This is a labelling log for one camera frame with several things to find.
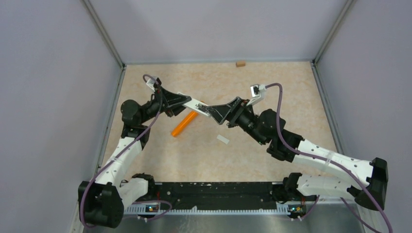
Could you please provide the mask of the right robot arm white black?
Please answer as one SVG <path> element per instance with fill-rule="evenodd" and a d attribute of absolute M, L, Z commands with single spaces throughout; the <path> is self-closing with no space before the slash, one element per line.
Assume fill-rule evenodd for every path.
<path fill-rule="evenodd" d="M 388 184 L 388 164 L 381 158 L 356 159 L 322 148 L 284 128 L 286 121 L 273 109 L 256 115 L 248 100 L 235 98 L 223 105 L 206 107 L 206 112 L 220 125 L 240 127 L 280 161 L 308 165 L 332 177 L 315 178 L 292 173 L 284 179 L 285 194 L 291 200 L 301 196 L 325 195 L 354 200 L 358 205 L 384 210 Z"/>

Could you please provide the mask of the small white battery cover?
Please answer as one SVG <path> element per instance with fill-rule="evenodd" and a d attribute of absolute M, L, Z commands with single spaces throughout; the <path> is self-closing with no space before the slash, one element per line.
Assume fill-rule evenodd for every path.
<path fill-rule="evenodd" d="M 216 137 L 218 140 L 220 140 L 221 142 L 225 143 L 226 145 L 230 142 L 230 140 L 222 135 L 217 135 Z"/>

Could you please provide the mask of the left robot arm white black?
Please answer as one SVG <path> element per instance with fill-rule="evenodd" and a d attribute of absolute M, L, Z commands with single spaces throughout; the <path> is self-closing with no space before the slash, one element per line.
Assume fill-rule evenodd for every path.
<path fill-rule="evenodd" d="M 78 188 L 79 220 L 85 227 L 116 228 L 125 208 L 140 197 L 146 201 L 154 198 L 156 188 L 145 178 L 132 178 L 124 185 L 121 182 L 131 163 L 146 146 L 151 127 L 159 115 L 176 116 L 191 100 L 190 96 L 157 86 L 145 104 L 140 105 L 135 100 L 121 104 L 123 129 L 117 148 L 97 174 L 90 181 L 83 181 Z"/>

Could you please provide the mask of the small white remote control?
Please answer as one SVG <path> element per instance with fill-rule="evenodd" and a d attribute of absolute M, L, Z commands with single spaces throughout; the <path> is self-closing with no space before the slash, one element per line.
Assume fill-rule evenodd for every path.
<path fill-rule="evenodd" d="M 182 106 L 192 111 L 195 111 L 200 115 L 211 117 L 211 115 L 206 111 L 206 107 L 208 107 L 208 105 L 200 100 L 191 98 L 190 101 L 182 104 Z"/>

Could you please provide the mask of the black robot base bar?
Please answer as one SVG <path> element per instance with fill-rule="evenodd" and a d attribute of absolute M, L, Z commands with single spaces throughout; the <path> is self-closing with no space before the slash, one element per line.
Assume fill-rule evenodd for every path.
<path fill-rule="evenodd" d="M 138 201 L 164 200 L 173 210 L 271 210 L 289 201 L 314 201 L 277 182 L 151 183 Z"/>

